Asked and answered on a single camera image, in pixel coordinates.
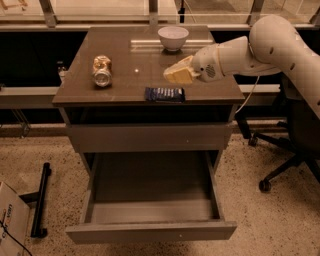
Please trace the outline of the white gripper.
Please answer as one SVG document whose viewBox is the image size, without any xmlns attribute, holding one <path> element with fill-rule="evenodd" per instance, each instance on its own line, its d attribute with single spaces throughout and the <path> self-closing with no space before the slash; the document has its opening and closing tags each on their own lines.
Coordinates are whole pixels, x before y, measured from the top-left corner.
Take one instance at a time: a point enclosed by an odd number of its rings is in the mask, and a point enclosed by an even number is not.
<svg viewBox="0 0 320 256">
<path fill-rule="evenodd" d="M 223 79 L 226 72 L 222 68 L 219 44 L 203 47 L 194 56 L 178 61 L 167 68 L 163 76 L 168 82 L 175 84 L 191 84 L 196 78 L 202 82 Z"/>
</svg>

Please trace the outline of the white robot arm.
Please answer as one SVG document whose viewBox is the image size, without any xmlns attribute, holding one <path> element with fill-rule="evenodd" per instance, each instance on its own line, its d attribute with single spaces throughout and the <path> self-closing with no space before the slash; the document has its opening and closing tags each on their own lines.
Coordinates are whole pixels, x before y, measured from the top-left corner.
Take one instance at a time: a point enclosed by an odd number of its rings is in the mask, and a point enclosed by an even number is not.
<svg viewBox="0 0 320 256">
<path fill-rule="evenodd" d="M 320 55 L 286 19 L 259 19 L 248 36 L 205 46 L 164 71 L 167 81 L 213 82 L 228 75 L 265 76 L 282 72 L 320 117 Z"/>
</svg>

